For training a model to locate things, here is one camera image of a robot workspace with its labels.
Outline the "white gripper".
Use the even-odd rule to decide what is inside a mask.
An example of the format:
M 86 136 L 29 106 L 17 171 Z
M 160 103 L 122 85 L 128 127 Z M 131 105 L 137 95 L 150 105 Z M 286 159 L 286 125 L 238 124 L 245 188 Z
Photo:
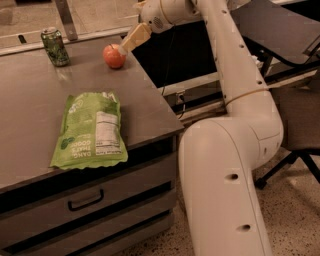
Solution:
M 163 15 L 161 13 L 160 0 L 142 0 L 134 4 L 142 23 L 134 26 L 122 40 L 118 51 L 121 55 L 127 55 L 138 46 L 151 38 L 151 33 L 164 31 Z

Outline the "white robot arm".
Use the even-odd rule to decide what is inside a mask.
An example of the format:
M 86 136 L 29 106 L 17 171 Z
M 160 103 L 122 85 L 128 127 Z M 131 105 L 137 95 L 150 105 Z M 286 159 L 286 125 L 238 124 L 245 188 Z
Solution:
M 283 125 L 226 0 L 143 0 L 127 54 L 151 34 L 204 21 L 227 110 L 191 125 L 179 145 L 179 173 L 195 256 L 273 256 L 252 172 L 277 152 Z

